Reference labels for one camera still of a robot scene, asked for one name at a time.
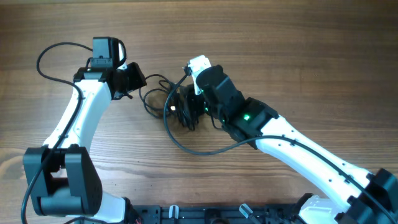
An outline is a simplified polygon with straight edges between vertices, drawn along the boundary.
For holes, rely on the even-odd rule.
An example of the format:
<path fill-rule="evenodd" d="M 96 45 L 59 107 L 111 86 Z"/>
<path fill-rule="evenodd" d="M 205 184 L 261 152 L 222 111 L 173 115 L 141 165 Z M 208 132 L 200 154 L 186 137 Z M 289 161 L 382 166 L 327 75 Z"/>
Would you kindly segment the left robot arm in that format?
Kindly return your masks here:
<path fill-rule="evenodd" d="M 29 200 L 40 216 L 71 217 L 77 223 L 144 221 L 128 198 L 103 191 L 90 147 L 109 104 L 144 87 L 146 81 L 137 63 L 126 63 L 121 40 L 95 37 L 90 51 L 92 57 L 69 82 L 73 93 L 57 127 L 41 147 L 30 147 L 23 156 L 28 187 L 22 223 L 27 223 Z"/>

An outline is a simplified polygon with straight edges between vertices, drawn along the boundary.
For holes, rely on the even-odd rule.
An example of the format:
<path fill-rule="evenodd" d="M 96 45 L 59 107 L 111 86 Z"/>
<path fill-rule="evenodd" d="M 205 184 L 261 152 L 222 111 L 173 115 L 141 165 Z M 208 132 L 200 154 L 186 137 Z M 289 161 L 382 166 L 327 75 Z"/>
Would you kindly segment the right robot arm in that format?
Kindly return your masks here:
<path fill-rule="evenodd" d="M 373 174 L 327 151 L 267 104 L 243 97 L 219 65 L 190 64 L 184 72 L 235 141 L 277 158 L 326 195 L 297 202 L 301 222 L 397 223 L 397 178 L 389 171 Z"/>

